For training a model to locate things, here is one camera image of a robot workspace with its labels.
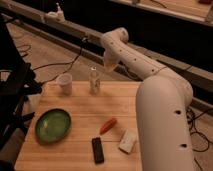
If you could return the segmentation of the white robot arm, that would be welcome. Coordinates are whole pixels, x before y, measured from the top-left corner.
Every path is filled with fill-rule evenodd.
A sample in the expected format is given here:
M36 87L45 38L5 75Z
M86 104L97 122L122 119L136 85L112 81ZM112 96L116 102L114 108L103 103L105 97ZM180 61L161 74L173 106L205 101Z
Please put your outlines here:
M142 79L136 94L136 120L143 171L196 171L186 118L191 84L160 62L127 45L126 29L101 35L104 67L122 62Z

